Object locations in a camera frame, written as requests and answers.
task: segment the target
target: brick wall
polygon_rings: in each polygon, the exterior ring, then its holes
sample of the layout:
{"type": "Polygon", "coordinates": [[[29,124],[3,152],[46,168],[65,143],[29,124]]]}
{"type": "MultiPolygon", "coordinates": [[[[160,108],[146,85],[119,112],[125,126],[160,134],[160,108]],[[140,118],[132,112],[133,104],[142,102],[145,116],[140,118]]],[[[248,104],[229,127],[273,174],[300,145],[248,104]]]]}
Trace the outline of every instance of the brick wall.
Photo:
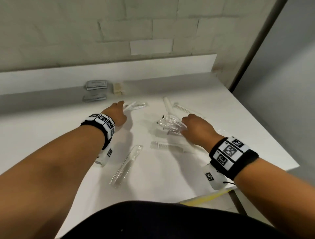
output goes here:
{"type": "Polygon", "coordinates": [[[0,71],[217,53],[230,86],[276,0],[0,0],[0,71]],[[173,39],[168,54],[129,41],[173,39]]]}

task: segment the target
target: dark clothing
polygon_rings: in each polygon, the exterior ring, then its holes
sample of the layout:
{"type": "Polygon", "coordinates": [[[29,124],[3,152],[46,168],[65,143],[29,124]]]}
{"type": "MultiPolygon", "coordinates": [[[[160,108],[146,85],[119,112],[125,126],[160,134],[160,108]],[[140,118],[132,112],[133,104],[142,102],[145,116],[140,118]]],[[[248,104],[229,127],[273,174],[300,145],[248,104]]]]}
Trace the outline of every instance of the dark clothing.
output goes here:
{"type": "Polygon", "coordinates": [[[181,204],[126,201],[74,227],[68,238],[288,238],[248,216],[181,204]]]}

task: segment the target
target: hand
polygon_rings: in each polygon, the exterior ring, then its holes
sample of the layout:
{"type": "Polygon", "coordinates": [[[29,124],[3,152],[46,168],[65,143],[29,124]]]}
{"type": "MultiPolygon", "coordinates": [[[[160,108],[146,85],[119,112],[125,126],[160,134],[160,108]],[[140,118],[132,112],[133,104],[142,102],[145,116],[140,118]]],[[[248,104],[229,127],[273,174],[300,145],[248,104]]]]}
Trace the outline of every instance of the hand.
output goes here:
{"type": "Polygon", "coordinates": [[[124,101],[119,101],[102,111],[103,114],[112,118],[117,127],[122,126],[127,120],[127,116],[123,114],[123,104],[124,101]]]}
{"type": "Polygon", "coordinates": [[[211,124],[195,114],[184,117],[182,122],[187,126],[187,130],[181,132],[182,135],[191,143],[203,147],[208,153],[224,138],[211,124]]]}

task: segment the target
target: gray wall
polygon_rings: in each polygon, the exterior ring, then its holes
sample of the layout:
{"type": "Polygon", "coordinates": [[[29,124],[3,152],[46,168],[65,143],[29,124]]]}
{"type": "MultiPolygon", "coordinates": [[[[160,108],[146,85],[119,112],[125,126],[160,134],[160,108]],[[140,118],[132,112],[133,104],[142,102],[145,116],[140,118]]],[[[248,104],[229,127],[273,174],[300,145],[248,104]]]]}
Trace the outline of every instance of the gray wall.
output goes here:
{"type": "Polygon", "coordinates": [[[233,81],[276,0],[0,0],[0,71],[218,53],[233,81]],[[169,54],[129,42],[173,39],[169,54]]]}
{"type": "Polygon", "coordinates": [[[301,165],[315,185],[315,2],[289,0],[234,96],[301,165]]]}

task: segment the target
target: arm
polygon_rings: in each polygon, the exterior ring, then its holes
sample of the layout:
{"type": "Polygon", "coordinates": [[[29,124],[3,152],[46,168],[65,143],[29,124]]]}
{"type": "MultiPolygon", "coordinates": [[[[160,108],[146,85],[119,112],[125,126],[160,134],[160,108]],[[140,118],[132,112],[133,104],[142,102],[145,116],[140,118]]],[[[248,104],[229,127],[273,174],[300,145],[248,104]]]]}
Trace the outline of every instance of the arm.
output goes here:
{"type": "MultiPolygon", "coordinates": [[[[200,117],[190,114],[182,121],[188,128],[182,134],[208,153],[224,138],[200,117]]],[[[294,237],[315,237],[315,188],[261,158],[234,182],[276,228],[294,237]]]]}
{"type": "MultiPolygon", "coordinates": [[[[127,119],[123,101],[102,113],[116,126],[127,119]]],[[[104,142],[101,130],[83,125],[0,175],[0,237],[54,238],[104,142]]]]}

